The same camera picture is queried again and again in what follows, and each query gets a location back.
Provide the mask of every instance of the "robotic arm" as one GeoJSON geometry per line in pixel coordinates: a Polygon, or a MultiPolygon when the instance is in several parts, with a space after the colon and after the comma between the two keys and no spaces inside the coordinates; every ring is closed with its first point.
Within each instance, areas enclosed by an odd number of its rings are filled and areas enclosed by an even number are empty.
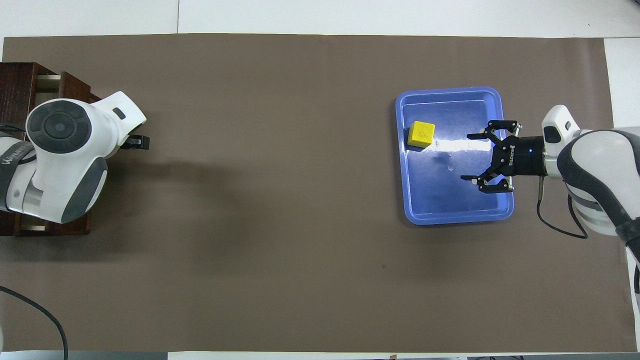
{"type": "Polygon", "coordinates": [[[147,137],[129,135],[145,121],[122,92],[37,106],[26,121],[31,142],[0,132],[0,209],[61,224],[79,218],[102,190],[105,159],[120,148],[148,149],[147,137]]]}
{"type": "Polygon", "coordinates": [[[588,228],[618,235],[640,259],[640,127],[581,130],[564,105],[554,106],[542,122],[543,136],[517,137],[520,125],[494,120],[469,139],[495,145],[491,166],[479,176],[461,176],[486,193],[512,192],[511,176],[561,178],[577,216],[588,228]],[[512,133],[504,140],[496,130],[512,133]],[[506,176],[497,184],[490,181],[506,176]]]}

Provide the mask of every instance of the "black cable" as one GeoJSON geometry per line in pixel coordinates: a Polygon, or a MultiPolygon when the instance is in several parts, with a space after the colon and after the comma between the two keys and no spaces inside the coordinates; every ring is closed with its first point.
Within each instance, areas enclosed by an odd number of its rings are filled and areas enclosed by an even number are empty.
{"type": "Polygon", "coordinates": [[[637,266],[634,272],[634,293],[640,294],[640,270],[637,266]]]}
{"type": "Polygon", "coordinates": [[[587,239],[587,238],[589,238],[589,234],[587,234],[587,232],[582,227],[582,224],[580,224],[580,222],[578,221],[578,218],[575,216],[575,212],[573,210],[573,204],[571,203],[571,195],[567,195],[567,197],[566,197],[566,200],[567,200],[567,203],[568,203],[568,206],[569,206],[569,214],[571,214],[571,218],[575,222],[575,225],[577,225],[578,228],[580,229],[580,231],[582,231],[582,235],[569,233],[568,231],[564,231],[562,229],[559,229],[559,228],[551,225],[545,219],[542,218],[542,215],[540,214],[540,204],[542,204],[543,194],[545,193],[544,187],[545,187],[545,177],[541,176],[540,177],[540,182],[539,182],[539,185],[538,185],[538,205],[536,205],[536,212],[538,214],[538,219],[540,219],[540,221],[542,221],[543,224],[545,224],[546,226],[549,226],[553,230],[558,231],[560,233],[563,233],[565,235],[573,236],[574,238],[579,238],[579,239],[587,239]]]}
{"type": "MultiPolygon", "coordinates": [[[[509,355],[509,357],[512,357],[516,360],[524,360],[524,356],[522,355],[518,355],[518,356],[514,356],[514,355],[509,355]]],[[[481,359],[489,359],[489,360],[496,360],[495,357],[493,356],[482,356],[482,357],[477,357],[474,360],[481,360],[481,359]]]]}
{"type": "Polygon", "coordinates": [[[30,163],[30,162],[32,162],[33,160],[36,160],[36,156],[35,156],[35,155],[31,155],[31,156],[30,156],[30,157],[28,157],[28,158],[24,158],[24,159],[22,159],[22,160],[18,161],[18,164],[22,165],[22,164],[30,163]]]}
{"type": "Polygon", "coordinates": [[[40,312],[42,312],[46,317],[48,317],[53,324],[58,328],[58,331],[60,332],[60,337],[62,338],[62,351],[63,351],[63,356],[65,360],[69,359],[69,348],[67,345],[67,336],[65,335],[65,331],[62,329],[62,325],[60,324],[60,322],[58,321],[58,319],[56,319],[55,316],[53,316],[52,313],[50,313],[48,310],[46,310],[44,307],[40,306],[37,302],[29,299],[28,297],[24,296],[23,294],[17,293],[9,288],[5,288],[4,286],[0,286],[0,291],[7,293],[13,297],[16,297],[24,302],[26,302],[27,304],[35,307],[36,309],[40,310],[40,312]]]}
{"type": "Polygon", "coordinates": [[[0,122],[0,129],[4,131],[20,131],[26,133],[27,131],[18,125],[9,124],[7,122],[0,122]]]}

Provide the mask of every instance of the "yellow block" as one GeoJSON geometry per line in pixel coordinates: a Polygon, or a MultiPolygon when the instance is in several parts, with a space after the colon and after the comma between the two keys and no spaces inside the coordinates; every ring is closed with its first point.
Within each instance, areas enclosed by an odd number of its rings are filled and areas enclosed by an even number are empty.
{"type": "Polygon", "coordinates": [[[411,146],[427,147],[433,142],[436,126],[428,122],[416,121],[409,128],[407,143],[411,146]]]}

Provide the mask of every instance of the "wooden stand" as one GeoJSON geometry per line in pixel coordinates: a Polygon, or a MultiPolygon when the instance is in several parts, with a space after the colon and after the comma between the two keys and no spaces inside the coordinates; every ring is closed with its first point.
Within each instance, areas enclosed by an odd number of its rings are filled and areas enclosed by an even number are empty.
{"type": "MultiPolygon", "coordinates": [[[[67,72],[57,75],[37,63],[0,63],[0,122],[25,127],[27,115],[45,101],[64,97],[95,102],[91,87],[67,72]]],[[[25,133],[12,136],[27,140],[25,133]]],[[[91,214],[57,224],[20,213],[0,211],[0,236],[52,236],[88,234],[91,214]]]]}

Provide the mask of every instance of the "blue tray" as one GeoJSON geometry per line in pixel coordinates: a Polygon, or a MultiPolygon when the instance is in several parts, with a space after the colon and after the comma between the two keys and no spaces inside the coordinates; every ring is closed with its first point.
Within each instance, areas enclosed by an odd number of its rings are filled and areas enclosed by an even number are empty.
{"type": "MultiPolygon", "coordinates": [[[[485,194],[460,175],[489,166],[492,143],[468,140],[489,120],[502,119],[500,94],[490,87],[417,90],[396,101],[404,213],[417,225],[504,220],[513,212],[513,193],[485,194]],[[414,121],[435,124],[433,143],[407,145],[414,121]]],[[[504,138],[504,131],[496,132],[504,138]]]]}

